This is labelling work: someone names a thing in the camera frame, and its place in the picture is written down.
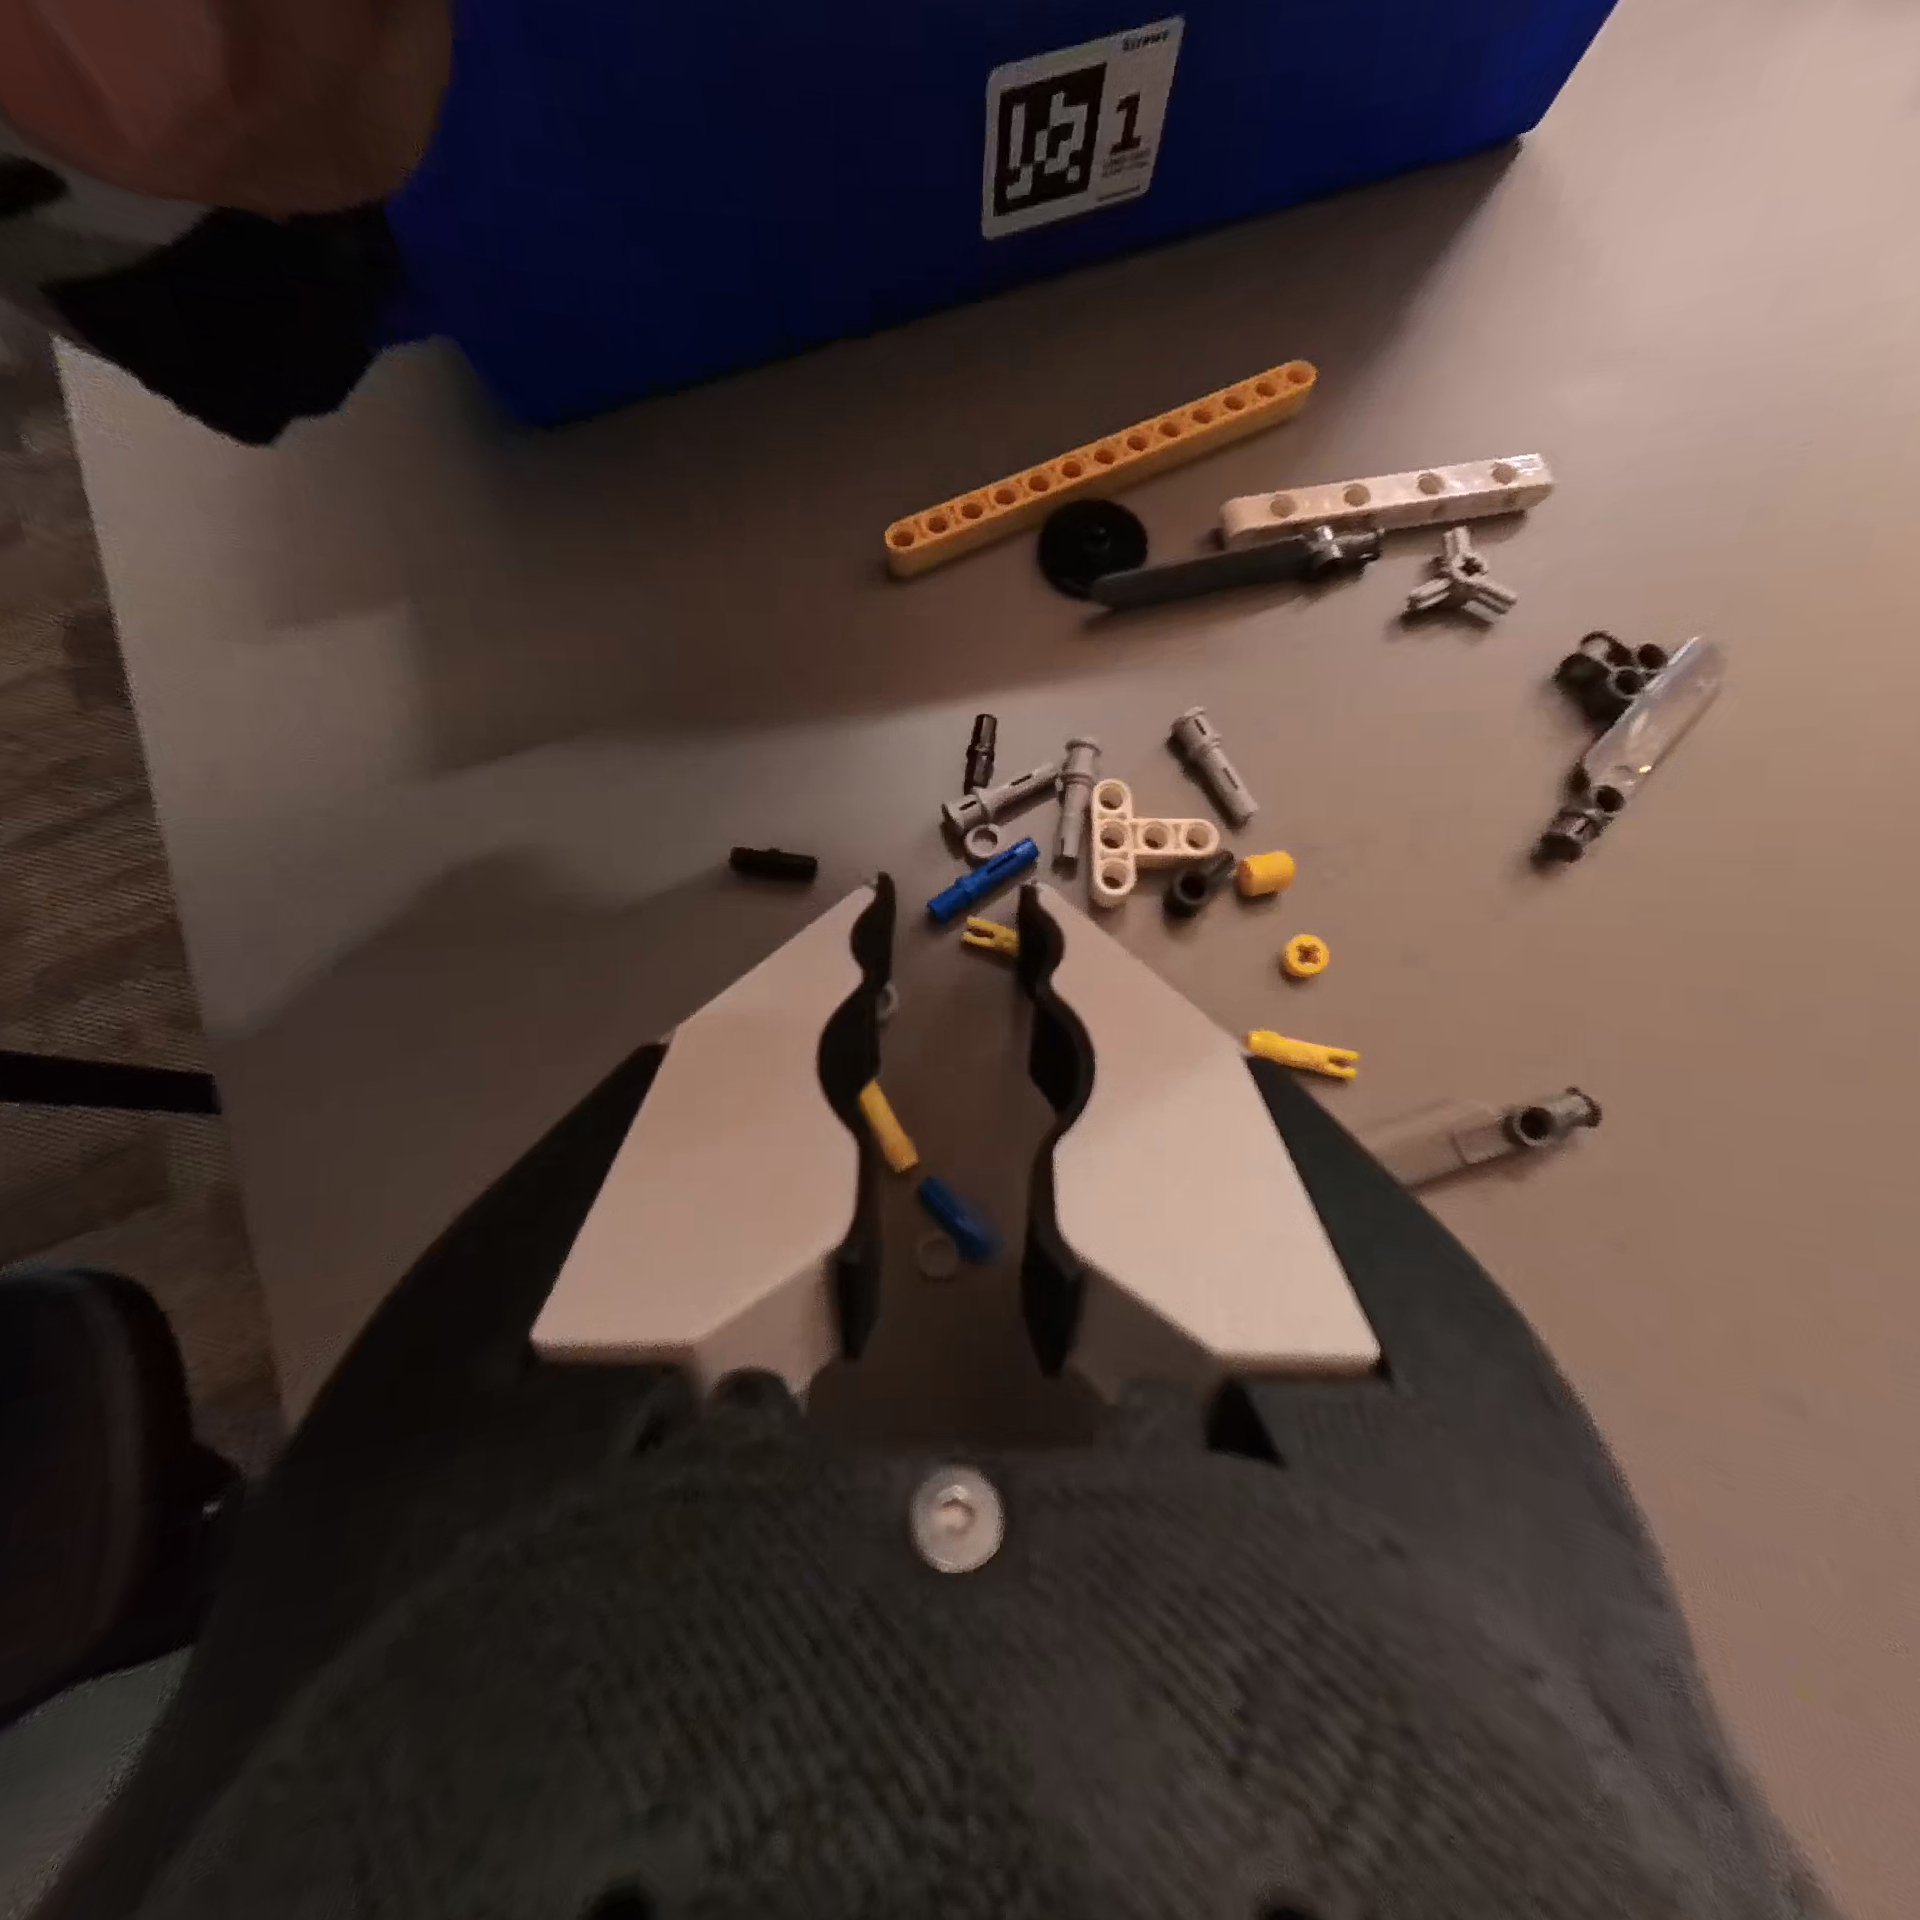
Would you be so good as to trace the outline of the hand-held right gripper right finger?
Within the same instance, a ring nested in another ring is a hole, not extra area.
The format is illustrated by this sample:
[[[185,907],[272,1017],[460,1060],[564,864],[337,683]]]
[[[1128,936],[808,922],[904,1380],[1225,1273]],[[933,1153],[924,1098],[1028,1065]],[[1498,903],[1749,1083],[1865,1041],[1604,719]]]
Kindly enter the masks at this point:
[[[1020,1271],[1042,1373],[1369,1377],[1380,1340],[1241,1044],[1044,882],[1020,893],[1017,983],[1051,1115]]]

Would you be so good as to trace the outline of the long blue lego pin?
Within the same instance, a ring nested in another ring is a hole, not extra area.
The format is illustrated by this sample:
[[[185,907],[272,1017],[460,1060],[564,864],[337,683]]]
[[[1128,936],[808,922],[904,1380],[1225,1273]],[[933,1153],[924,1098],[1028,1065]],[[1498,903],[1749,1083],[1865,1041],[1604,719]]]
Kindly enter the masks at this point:
[[[939,893],[925,903],[928,922],[936,925],[952,925],[978,913],[981,906],[994,901],[1009,887],[1022,882],[1040,864],[1040,845],[1032,836],[989,855],[972,871],[954,879]]]

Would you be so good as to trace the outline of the scatter of small lego pins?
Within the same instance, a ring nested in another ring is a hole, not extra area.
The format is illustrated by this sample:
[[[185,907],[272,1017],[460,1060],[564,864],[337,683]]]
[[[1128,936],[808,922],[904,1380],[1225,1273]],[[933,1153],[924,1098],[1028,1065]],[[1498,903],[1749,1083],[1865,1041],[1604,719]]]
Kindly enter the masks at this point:
[[[965,789],[957,802],[945,812],[948,836],[965,850],[966,874],[1001,848],[1014,844],[1004,836],[1004,818],[1038,804],[1050,794],[1061,797],[1061,863],[1076,859],[1088,844],[1088,795],[1097,780],[1097,744],[1076,736],[1068,741],[1059,761],[1048,761],[1014,780],[994,785],[996,738],[996,715],[989,712],[978,713],[966,738]],[[1240,827],[1254,818],[1254,797],[1225,752],[1220,733],[1204,709],[1185,712],[1173,724],[1169,744],[1182,765],[1201,778],[1209,801],[1228,826]],[[1176,907],[1182,915],[1198,911],[1222,882],[1234,879],[1234,855],[1225,855],[1225,866],[1220,866],[1220,857],[1222,850],[1208,863],[1171,869],[1169,913]],[[812,884],[818,879],[820,863],[816,855],[789,848],[732,848],[728,853],[728,866],[747,880]],[[1017,937],[1010,928],[978,915],[962,919],[962,923],[965,945],[1014,955]],[[1249,1049],[1258,1059],[1318,1072],[1340,1082],[1352,1082],[1360,1065],[1360,1056],[1352,1047],[1289,1041],[1262,1028],[1249,1041]]]

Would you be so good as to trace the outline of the clear lego panel grey pin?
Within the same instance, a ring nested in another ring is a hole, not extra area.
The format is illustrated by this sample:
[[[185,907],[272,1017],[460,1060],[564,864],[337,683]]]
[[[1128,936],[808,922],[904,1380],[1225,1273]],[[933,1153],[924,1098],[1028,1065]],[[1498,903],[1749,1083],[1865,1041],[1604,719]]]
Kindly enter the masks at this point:
[[[1598,1130],[1603,1107],[1582,1088],[1515,1101],[1438,1101],[1360,1133],[1365,1149],[1406,1188],[1419,1192],[1481,1169],[1531,1161]]]

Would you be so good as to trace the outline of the white t-shaped lego beam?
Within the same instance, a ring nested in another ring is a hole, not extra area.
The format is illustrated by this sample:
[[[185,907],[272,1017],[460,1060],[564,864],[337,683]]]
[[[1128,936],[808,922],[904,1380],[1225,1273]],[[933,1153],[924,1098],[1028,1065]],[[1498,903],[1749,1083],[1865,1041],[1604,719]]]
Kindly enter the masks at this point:
[[[1140,874],[1208,863],[1222,850],[1211,820],[1158,818],[1137,812],[1131,789],[1113,778],[1088,795],[1088,903],[1113,911],[1133,897]]]

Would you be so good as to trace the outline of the black lego pin connector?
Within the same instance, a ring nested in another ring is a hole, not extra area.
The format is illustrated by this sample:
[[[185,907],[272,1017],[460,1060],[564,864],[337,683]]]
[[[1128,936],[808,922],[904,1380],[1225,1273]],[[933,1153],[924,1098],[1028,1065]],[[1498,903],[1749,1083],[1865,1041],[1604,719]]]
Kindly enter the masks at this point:
[[[1529,866],[1547,874],[1578,864],[1606,834],[1624,807],[1626,795],[1613,787],[1561,807],[1529,853]]]

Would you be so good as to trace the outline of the dark grey thin lego liftarm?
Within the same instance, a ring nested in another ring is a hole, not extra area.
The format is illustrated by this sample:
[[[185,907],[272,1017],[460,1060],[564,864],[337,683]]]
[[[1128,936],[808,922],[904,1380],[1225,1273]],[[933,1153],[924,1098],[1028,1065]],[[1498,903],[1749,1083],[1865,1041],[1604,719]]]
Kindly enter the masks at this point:
[[[1088,602],[1113,613],[1137,613],[1190,604],[1217,593],[1341,580],[1379,563],[1384,543],[1380,533],[1340,533],[1318,524],[1305,535],[1273,544],[1102,573],[1090,583]]]

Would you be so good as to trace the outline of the long clear lego piece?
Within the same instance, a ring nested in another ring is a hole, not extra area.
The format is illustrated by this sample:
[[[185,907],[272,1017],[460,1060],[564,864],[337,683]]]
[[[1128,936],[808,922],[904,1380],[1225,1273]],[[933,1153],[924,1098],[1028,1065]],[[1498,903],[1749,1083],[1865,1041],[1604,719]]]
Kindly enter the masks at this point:
[[[1683,643],[1586,751],[1576,773],[1585,804],[1612,820],[1659,764],[1712,709],[1725,683],[1725,653],[1714,640]]]

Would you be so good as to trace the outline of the black round lego disc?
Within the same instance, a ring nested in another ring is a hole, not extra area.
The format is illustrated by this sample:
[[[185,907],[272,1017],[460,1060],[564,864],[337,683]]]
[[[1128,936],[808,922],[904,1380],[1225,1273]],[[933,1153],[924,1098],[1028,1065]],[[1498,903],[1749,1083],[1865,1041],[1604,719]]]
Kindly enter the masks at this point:
[[[1035,561],[1048,587],[1088,602],[1093,587],[1148,563],[1145,524],[1104,496],[1074,496],[1044,517]]]

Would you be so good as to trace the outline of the grey three-way lego connector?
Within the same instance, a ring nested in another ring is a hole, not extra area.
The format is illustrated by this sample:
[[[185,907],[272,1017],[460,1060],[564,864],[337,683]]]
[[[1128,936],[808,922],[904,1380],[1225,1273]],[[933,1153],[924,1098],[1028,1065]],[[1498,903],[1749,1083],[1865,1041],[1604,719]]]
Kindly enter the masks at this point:
[[[1517,602],[1521,596],[1491,571],[1473,530],[1456,524],[1443,533],[1430,577],[1408,595],[1401,615],[1406,619],[1454,615],[1489,628],[1507,617]]]

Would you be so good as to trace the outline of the long yellow lego beam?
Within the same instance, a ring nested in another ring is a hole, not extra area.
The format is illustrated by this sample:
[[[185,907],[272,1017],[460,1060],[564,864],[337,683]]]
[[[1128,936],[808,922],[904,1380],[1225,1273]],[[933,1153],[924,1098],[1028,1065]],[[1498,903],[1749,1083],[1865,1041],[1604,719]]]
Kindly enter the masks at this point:
[[[1038,529],[1061,506],[1117,496],[1249,442],[1296,418],[1317,380],[1312,361],[1292,360],[899,517],[882,535],[888,573],[918,578]]]

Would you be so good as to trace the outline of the person's left hand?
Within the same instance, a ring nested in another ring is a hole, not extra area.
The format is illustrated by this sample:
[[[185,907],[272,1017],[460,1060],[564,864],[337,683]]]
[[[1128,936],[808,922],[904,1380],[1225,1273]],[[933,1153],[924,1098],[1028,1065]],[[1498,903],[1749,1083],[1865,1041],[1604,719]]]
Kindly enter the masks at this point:
[[[157,202],[302,216],[417,167],[446,3],[5,3],[5,143]]]

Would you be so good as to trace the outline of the blue plastic bin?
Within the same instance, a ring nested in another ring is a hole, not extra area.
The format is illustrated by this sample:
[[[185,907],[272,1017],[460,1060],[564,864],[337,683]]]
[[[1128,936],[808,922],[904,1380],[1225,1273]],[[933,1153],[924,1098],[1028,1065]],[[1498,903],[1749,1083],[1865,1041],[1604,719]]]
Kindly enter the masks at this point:
[[[529,425],[1529,133],[1606,3],[469,3],[380,348]]]

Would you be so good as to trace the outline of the black bar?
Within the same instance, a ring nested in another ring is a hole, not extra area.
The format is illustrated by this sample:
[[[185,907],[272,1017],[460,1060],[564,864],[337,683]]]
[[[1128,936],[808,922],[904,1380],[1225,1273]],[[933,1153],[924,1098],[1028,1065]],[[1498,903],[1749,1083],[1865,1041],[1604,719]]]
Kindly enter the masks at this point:
[[[3,1105],[80,1113],[212,1117],[224,1105],[212,1075],[142,1064],[100,1064],[3,1049]]]

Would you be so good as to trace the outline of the dark rounded object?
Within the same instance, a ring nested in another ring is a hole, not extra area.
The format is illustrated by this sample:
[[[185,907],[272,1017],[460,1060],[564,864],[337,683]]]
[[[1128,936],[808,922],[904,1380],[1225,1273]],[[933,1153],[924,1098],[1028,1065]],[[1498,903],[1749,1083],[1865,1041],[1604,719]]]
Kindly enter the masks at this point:
[[[3,1275],[3,1723],[185,1649],[244,1474],[197,1439],[156,1298],[74,1266]]]

